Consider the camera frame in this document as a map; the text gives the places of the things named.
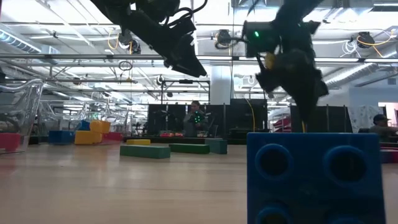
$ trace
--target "person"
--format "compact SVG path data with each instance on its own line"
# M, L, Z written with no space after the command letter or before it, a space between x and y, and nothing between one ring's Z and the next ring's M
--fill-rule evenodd
M369 129L370 133L376 133L380 137L380 142L390 142L390 137L398 132L398 128L388 126L387 117L384 114L377 114L373 117L374 126Z
M187 115L185 115L183 120L185 137L197 137L198 131L206 131L207 129L207 119L202 119L198 123L194 122L196 112L200 113L203 116L205 115L205 113L200 110L200 103L197 100L192 101L191 110Z

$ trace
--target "green foam block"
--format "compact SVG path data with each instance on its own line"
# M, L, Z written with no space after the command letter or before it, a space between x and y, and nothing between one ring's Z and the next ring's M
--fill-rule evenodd
M210 146L210 152L215 154L227 154L228 144L224 139L206 139L205 144Z
M120 156L165 159L170 158L170 148L165 146L120 146Z
M172 152L209 154L210 146L205 144L169 144Z

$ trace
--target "white column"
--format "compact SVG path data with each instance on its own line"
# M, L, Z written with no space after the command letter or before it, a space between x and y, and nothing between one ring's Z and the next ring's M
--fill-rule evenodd
M233 96L233 79L231 68L227 66L215 66L210 74L210 104L229 105Z

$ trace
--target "cap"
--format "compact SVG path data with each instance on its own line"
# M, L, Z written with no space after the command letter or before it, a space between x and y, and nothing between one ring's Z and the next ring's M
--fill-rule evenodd
M375 117L373 117L373 122L376 121L389 121L389 119L387 119L386 115L384 114L378 114Z

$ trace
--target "yellow foam block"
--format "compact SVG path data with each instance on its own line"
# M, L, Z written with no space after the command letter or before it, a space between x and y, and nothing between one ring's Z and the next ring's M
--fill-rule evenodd
M110 128L111 128L111 123L107 121L94 120L90 122L90 131L96 133L108 134Z
M102 141L102 134L92 131L77 131L75 144L96 144Z
M127 145L141 145L141 146L149 146L150 139L129 139L126 141Z

